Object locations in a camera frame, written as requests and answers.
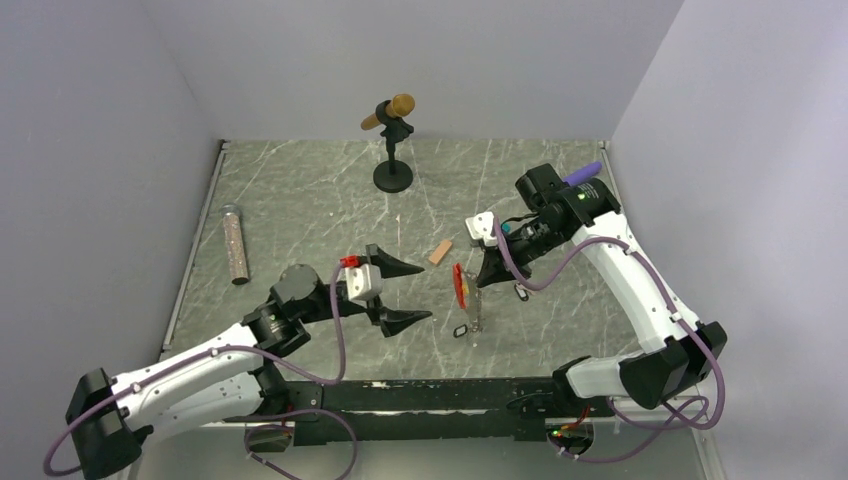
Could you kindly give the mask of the red carabiner keyring with chain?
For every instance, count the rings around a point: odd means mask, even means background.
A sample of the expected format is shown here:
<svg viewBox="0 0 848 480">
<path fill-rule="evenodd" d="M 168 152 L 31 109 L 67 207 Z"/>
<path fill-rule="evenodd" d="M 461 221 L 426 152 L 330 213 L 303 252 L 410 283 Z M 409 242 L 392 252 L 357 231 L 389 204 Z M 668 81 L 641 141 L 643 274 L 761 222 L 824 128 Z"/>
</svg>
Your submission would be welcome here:
<svg viewBox="0 0 848 480">
<path fill-rule="evenodd" d="M 457 304 L 468 317 L 466 323 L 453 330 L 453 337 L 461 338 L 469 333 L 480 333 L 483 321 L 482 293 L 477 287 L 477 275 L 456 263 L 452 266 L 452 281 Z"/>
</svg>

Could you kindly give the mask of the black tagged key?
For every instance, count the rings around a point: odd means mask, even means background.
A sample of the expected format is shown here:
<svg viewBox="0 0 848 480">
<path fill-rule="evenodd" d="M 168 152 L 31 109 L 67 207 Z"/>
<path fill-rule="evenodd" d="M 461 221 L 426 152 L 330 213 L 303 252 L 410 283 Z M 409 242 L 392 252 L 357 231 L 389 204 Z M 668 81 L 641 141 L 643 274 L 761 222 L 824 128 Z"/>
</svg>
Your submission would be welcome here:
<svg viewBox="0 0 848 480">
<path fill-rule="evenodd" d="M 515 282 L 513 288 L 519 300 L 522 302 L 528 302 L 535 295 L 534 291 L 527 289 L 520 282 Z"/>
</svg>

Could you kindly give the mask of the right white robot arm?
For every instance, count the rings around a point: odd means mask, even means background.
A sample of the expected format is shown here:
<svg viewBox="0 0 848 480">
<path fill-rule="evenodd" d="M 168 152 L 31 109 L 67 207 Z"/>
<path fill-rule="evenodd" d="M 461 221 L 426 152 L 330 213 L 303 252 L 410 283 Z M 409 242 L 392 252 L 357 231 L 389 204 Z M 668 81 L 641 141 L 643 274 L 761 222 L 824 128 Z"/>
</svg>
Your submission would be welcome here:
<svg viewBox="0 0 848 480">
<path fill-rule="evenodd" d="M 582 254 L 591 262 L 630 321 L 636 353 L 582 357 L 553 372 L 553 406 L 568 416 L 601 397 L 654 409 L 714 372 L 727 342 L 723 327 L 702 322 L 655 269 L 600 170 L 593 162 L 562 176 L 548 163 L 536 166 L 515 183 L 529 212 L 514 218 L 513 228 L 505 230 L 491 211 L 465 220 L 484 252 L 477 287 L 516 281 L 541 291 L 553 281 L 532 282 L 531 263 L 570 242 L 568 258 Z"/>
</svg>

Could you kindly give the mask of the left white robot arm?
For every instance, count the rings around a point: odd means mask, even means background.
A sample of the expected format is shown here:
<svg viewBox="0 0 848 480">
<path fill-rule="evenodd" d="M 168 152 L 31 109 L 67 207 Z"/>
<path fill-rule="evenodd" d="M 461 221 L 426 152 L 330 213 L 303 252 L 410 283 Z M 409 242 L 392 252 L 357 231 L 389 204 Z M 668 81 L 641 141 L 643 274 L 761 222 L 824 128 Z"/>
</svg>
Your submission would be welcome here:
<svg viewBox="0 0 848 480">
<path fill-rule="evenodd" d="M 272 420 L 293 410 L 287 369 L 319 385 L 345 377 L 347 354 L 341 321 L 363 314 L 386 338 L 429 317 L 426 310 L 392 310 L 380 295 L 388 279 L 417 275 L 376 244 L 340 259 L 329 281 L 307 264 L 293 264 L 270 287 L 267 300 L 210 340 L 131 372 L 83 375 L 65 414 L 62 439 L 73 443 L 79 464 L 69 474 L 106 479 L 130 467 L 144 443 L 210 422 L 255 417 Z M 330 320 L 339 352 L 338 372 L 320 377 L 287 361 L 311 339 L 307 325 Z"/>
</svg>

